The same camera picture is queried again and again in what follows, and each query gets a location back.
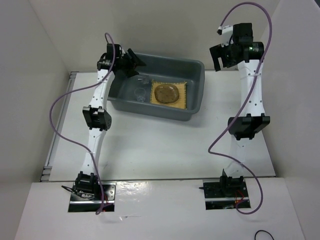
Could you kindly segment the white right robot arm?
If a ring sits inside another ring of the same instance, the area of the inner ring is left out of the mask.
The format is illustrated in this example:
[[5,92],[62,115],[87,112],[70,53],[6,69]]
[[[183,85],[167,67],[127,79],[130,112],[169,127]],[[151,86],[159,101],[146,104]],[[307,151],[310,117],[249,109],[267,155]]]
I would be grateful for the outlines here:
[[254,41],[251,23],[220,27],[217,33],[222,43],[209,49],[214,69],[237,67],[241,81],[241,107],[218,138],[229,133],[232,149],[242,154],[246,144],[271,122],[262,99],[262,69],[269,47]]

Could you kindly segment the clear plastic cup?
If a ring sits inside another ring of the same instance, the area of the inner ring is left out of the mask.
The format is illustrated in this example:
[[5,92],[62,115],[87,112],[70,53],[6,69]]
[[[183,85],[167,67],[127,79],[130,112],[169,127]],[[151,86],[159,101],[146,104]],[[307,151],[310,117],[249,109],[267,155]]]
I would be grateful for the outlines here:
[[138,87],[134,90],[134,94],[136,97],[136,100],[138,102],[144,103],[146,100],[146,90],[142,87]]
[[152,79],[148,75],[140,74],[137,76],[136,81],[139,85],[146,86],[151,83]]

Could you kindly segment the bamboo woven mat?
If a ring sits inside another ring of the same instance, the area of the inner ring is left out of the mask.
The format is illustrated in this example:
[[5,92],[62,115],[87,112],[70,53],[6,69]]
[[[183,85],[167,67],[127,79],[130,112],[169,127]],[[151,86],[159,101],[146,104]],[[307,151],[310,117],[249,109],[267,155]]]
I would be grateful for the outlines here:
[[187,83],[151,81],[150,103],[178,109],[187,108]]

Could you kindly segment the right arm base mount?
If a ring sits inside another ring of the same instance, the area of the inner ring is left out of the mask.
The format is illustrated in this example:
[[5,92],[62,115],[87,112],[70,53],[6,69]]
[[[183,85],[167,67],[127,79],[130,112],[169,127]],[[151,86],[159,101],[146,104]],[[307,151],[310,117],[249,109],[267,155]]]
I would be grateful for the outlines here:
[[204,181],[199,187],[204,195],[206,210],[250,209],[250,199],[244,180],[232,180],[223,184],[221,180]]

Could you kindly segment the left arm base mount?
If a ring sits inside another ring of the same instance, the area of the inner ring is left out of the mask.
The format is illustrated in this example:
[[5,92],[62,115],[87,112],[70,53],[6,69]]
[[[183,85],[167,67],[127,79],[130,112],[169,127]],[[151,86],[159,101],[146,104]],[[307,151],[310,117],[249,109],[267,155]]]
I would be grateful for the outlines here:
[[[94,192],[76,190],[75,185],[72,187],[62,185],[65,191],[70,193],[68,212],[69,213],[88,213],[96,212],[100,209],[102,203],[102,193],[100,186],[98,185]],[[116,194],[116,184],[106,183],[102,185],[104,190],[103,197],[103,209],[104,212],[114,212],[115,211],[115,194]]]

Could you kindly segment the grey plastic bin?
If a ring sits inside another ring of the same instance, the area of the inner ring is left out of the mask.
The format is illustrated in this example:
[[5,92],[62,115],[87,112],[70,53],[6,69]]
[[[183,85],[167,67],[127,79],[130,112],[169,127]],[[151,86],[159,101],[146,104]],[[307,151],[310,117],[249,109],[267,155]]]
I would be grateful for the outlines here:
[[[111,102],[118,111],[177,121],[189,121],[201,107],[205,84],[204,64],[198,60],[185,58],[144,53],[137,53],[136,55],[146,63],[146,66],[136,68],[140,75],[148,75],[151,80],[157,82],[186,82],[186,109],[150,103],[152,82],[148,85],[140,85],[137,82],[137,75],[127,78],[121,71],[115,74],[115,80],[111,84],[107,101]],[[136,88],[145,89],[145,102],[137,101],[134,94]]]

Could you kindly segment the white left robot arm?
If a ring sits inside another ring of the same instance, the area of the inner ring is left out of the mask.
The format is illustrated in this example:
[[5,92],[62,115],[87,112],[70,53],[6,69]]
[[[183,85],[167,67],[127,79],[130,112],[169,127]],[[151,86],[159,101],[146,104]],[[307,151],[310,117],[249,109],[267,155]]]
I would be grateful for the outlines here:
[[82,193],[88,200],[104,196],[97,169],[103,139],[112,124],[112,117],[107,112],[106,105],[116,73],[120,71],[127,78],[133,77],[139,74],[136,67],[145,65],[132,49],[125,51],[120,44],[111,43],[106,45],[106,52],[97,62],[97,85],[94,87],[90,103],[82,109],[89,128],[88,150],[73,186],[76,192]]

